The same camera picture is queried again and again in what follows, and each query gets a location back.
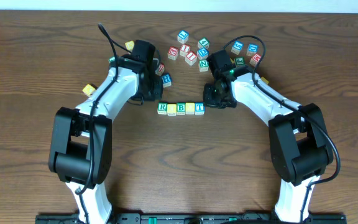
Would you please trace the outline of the blue T letter block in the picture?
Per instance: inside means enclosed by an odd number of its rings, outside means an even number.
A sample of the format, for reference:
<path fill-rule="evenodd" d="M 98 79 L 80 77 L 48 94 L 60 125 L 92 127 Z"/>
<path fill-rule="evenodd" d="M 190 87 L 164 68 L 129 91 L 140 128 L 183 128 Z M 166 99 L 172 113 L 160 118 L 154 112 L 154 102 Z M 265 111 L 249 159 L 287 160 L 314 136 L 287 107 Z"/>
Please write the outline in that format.
<path fill-rule="evenodd" d="M 205 113 L 204 104 L 202 102 L 195 103 L 195 115 L 203 115 Z"/>

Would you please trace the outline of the yellow O letter block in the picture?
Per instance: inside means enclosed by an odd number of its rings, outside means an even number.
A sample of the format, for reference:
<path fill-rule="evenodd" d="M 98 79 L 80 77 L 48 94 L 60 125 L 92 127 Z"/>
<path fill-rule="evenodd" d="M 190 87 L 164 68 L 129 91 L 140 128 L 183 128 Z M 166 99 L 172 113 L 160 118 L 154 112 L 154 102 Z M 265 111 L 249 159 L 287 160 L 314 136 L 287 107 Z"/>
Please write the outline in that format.
<path fill-rule="evenodd" d="M 186 114 L 195 114 L 195 103 L 186 102 L 185 103 L 185 113 Z"/>

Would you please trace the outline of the green B letter block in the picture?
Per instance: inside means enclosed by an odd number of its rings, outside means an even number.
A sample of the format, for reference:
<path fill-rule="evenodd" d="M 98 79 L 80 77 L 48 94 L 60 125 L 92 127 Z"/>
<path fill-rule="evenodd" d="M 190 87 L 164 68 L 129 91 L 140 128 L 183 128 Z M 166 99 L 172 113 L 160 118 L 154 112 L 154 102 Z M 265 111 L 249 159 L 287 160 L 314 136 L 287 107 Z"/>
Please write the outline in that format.
<path fill-rule="evenodd" d="M 186 115 L 186 103 L 177 103 L 177 115 Z"/>

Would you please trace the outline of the green R letter block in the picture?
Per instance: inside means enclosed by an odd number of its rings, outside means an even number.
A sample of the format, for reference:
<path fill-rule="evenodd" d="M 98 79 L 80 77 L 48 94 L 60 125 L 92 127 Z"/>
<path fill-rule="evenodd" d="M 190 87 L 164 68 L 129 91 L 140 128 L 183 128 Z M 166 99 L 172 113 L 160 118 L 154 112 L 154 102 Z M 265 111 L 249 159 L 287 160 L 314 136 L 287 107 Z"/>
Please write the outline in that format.
<path fill-rule="evenodd" d="M 157 113 L 167 115 L 167 103 L 159 102 L 157 105 Z"/>

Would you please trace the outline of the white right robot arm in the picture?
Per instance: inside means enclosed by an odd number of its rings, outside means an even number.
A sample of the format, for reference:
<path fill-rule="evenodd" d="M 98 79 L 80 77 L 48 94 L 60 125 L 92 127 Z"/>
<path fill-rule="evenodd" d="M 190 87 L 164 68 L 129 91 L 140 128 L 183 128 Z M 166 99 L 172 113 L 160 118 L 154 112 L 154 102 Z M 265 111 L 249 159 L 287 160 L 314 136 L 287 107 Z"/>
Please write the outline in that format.
<path fill-rule="evenodd" d="M 225 50 L 206 61 L 214 82 L 204 86 L 204 104 L 223 109 L 242 103 L 268 126 L 271 160 L 281 178 L 274 212 L 282 222 L 305 221 L 314 185 L 334 159 L 320 108 L 285 98 L 249 66 L 232 63 Z"/>

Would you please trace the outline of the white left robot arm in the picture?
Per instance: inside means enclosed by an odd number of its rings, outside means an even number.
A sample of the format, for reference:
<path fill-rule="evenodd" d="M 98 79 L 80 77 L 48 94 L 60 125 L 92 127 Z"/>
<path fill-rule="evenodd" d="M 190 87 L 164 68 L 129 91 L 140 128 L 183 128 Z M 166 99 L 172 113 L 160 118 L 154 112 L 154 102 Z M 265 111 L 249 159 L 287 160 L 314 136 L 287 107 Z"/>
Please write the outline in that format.
<path fill-rule="evenodd" d="M 128 100 L 155 101 L 162 97 L 156 74 L 156 48 L 136 40 L 134 48 L 109 63 L 108 75 L 91 96 L 74 109 L 60 108 L 54 119 L 48 168 L 71 190 L 79 212 L 39 215 L 36 223 L 107 223 L 113 207 L 105 179 L 112 161 L 112 123 Z"/>

